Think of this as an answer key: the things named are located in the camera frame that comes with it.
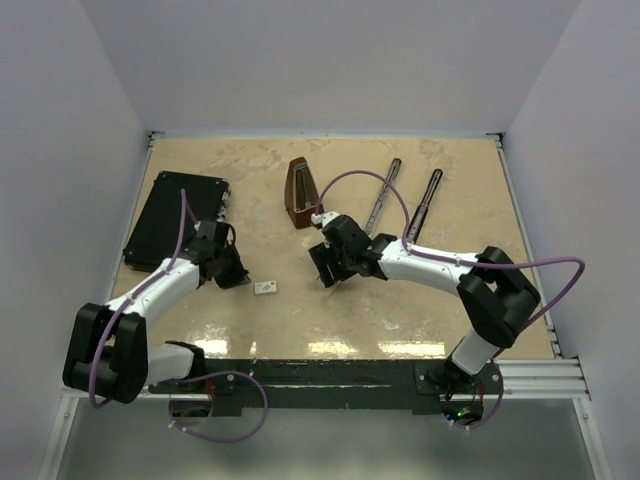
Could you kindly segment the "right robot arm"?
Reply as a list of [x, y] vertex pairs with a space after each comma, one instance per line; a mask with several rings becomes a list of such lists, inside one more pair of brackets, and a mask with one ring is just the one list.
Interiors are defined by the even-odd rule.
[[540, 303], [538, 290], [497, 247], [458, 254], [406, 246], [394, 235], [371, 238], [336, 212], [314, 214], [311, 222], [324, 236], [309, 249], [324, 287], [359, 275], [413, 282], [461, 300], [471, 330], [430, 374], [441, 388], [466, 393], [476, 386], [487, 362], [515, 343]]

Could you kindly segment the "grey black stapler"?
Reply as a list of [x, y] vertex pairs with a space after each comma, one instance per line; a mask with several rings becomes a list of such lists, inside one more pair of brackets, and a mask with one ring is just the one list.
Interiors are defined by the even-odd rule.
[[382, 215], [382, 211], [384, 209], [385, 202], [389, 195], [390, 186], [394, 184], [400, 172], [401, 166], [402, 166], [402, 160], [400, 158], [394, 158], [389, 165], [389, 169], [385, 177], [385, 180], [383, 181], [383, 184], [378, 192], [373, 208], [371, 210], [371, 213], [369, 214], [369, 217], [364, 227], [364, 231], [369, 236], [373, 234], [373, 232], [377, 227], [377, 224]]

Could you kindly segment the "black ribbed briefcase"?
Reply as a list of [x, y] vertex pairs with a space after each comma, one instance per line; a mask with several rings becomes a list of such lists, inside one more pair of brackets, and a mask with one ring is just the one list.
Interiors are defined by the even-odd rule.
[[154, 271], [173, 255], [179, 235], [184, 241], [195, 236], [197, 221], [224, 218], [229, 196], [224, 178], [160, 172], [124, 248], [124, 264]]

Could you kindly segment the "brown wooden metronome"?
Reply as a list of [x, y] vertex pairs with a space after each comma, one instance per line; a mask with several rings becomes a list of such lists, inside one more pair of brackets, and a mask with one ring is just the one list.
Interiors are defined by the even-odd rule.
[[309, 163], [304, 157], [289, 162], [284, 187], [284, 205], [295, 229], [312, 226], [311, 215], [324, 205], [319, 200], [319, 192]]

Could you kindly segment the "small white card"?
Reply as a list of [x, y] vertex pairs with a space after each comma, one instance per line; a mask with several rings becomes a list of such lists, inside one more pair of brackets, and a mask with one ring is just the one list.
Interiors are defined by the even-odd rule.
[[275, 280], [261, 281], [254, 283], [255, 295], [270, 295], [278, 291], [277, 282]]

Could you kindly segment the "aluminium frame rail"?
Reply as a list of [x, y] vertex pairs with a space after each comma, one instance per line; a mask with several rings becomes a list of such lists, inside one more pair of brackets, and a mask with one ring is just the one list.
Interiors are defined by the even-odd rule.
[[[364, 220], [393, 159], [401, 201], [389, 201], [379, 228], [397, 234], [403, 209], [420, 201], [431, 173], [444, 178], [426, 219], [423, 245], [476, 252], [504, 248], [517, 261], [530, 247], [512, 200], [494, 135], [475, 138], [240, 138], [154, 140], [140, 192], [164, 170], [227, 179], [229, 216], [253, 281], [223, 292], [206, 285], [180, 301], [151, 332], [219, 359], [388, 359], [398, 365], [446, 356], [468, 330], [451, 296], [406, 282], [355, 278], [323, 289], [307, 250], [319, 240], [298, 230], [284, 207], [289, 162], [310, 163], [329, 209]], [[43, 479], [589, 479], [582, 426], [588, 389], [580, 364], [560, 357], [550, 323], [539, 321], [501, 357], [505, 394], [492, 417], [465, 431], [440, 415], [399, 410], [248, 410], [211, 419], [205, 432], [243, 442], [203, 441], [169, 424], [169, 400], [144, 395], [130, 405], [91, 408], [65, 391], [40, 470]]]

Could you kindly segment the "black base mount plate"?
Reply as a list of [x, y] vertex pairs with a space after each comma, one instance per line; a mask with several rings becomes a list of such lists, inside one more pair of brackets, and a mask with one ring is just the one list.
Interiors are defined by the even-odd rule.
[[206, 359], [207, 381], [153, 385], [155, 395], [213, 394], [215, 416], [237, 416], [245, 408], [404, 410], [447, 419], [478, 418], [484, 400], [504, 392], [498, 366], [487, 364], [476, 377], [448, 377], [443, 359], [264, 360]]

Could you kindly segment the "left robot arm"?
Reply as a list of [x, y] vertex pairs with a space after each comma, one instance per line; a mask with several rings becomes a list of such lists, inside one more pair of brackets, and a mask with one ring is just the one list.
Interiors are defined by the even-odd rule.
[[207, 380], [203, 349], [180, 341], [153, 348], [148, 331], [209, 281], [222, 290], [249, 282], [235, 229], [218, 220], [200, 221], [193, 238], [127, 293], [104, 305], [87, 303], [79, 309], [63, 384], [88, 393], [96, 408], [109, 401], [129, 404], [144, 388], [166, 381], [185, 392], [200, 390]]

